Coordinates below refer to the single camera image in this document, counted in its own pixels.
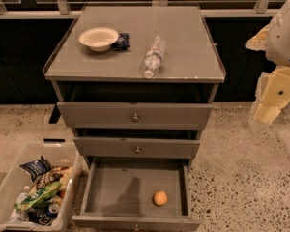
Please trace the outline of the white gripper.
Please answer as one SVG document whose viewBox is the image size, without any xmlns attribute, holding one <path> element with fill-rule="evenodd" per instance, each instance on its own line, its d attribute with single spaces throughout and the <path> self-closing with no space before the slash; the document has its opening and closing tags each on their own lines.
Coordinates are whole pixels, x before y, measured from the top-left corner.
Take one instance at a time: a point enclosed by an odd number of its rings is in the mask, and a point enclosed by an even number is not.
<svg viewBox="0 0 290 232">
<path fill-rule="evenodd" d="M 266 25 L 245 43 L 245 48 L 264 51 L 268 31 Z M 290 67 L 277 66 L 271 73 L 262 72 L 255 96 L 257 101 L 252 103 L 249 123 L 253 127 L 269 126 L 290 102 Z"/>
</svg>

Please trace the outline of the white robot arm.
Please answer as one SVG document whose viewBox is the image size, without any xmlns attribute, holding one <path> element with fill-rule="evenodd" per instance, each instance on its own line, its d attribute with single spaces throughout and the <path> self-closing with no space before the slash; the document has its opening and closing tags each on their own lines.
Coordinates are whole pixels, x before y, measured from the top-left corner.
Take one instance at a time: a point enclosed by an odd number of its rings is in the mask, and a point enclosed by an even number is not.
<svg viewBox="0 0 290 232">
<path fill-rule="evenodd" d="M 249 123 L 256 128 L 269 126 L 290 102 L 290 0 L 286 0 L 270 23 L 249 39 L 245 48 L 264 51 L 276 64 L 258 78 Z"/>
</svg>

